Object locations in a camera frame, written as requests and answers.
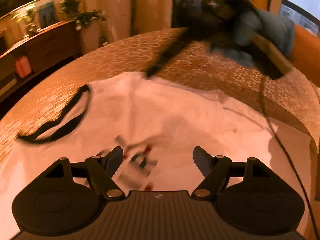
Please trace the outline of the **dark wooden sideboard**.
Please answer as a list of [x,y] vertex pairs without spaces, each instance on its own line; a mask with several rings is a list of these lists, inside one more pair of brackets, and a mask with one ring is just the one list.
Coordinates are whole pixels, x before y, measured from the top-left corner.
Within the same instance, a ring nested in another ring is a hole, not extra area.
[[[15,61],[23,55],[28,57],[32,72],[20,78],[16,73]],[[1,100],[37,74],[79,55],[79,32],[73,21],[58,22],[33,37],[23,39],[1,55]]]

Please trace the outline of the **green potted plant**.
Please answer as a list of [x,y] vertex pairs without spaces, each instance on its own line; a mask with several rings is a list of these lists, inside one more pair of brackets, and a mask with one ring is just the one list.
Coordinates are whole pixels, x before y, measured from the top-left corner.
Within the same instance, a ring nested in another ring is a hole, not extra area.
[[106,21],[100,10],[80,12],[80,0],[63,0],[60,2],[61,11],[76,23],[76,29],[81,30],[91,26],[92,21]]

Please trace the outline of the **white t-shirt black collar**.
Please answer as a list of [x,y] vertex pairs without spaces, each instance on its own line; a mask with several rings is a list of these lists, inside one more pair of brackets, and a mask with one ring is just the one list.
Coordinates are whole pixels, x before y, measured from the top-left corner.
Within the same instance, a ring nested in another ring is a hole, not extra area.
[[61,157],[82,162],[116,146],[124,161],[113,176],[125,191],[193,191],[202,174],[193,149],[234,161],[260,159],[296,191],[310,189],[310,138],[278,120],[270,125],[248,105],[220,90],[200,91],[127,72],[82,86],[50,128],[17,138],[1,166],[1,239],[19,229],[11,212],[17,194]]

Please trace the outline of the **pink bag on shelf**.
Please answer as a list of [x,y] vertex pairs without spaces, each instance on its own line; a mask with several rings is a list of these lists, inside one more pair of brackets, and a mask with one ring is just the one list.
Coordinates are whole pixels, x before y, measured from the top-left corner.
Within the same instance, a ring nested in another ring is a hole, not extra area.
[[15,68],[16,68],[16,73],[20,78],[25,78],[32,72],[29,59],[25,55],[16,59]]

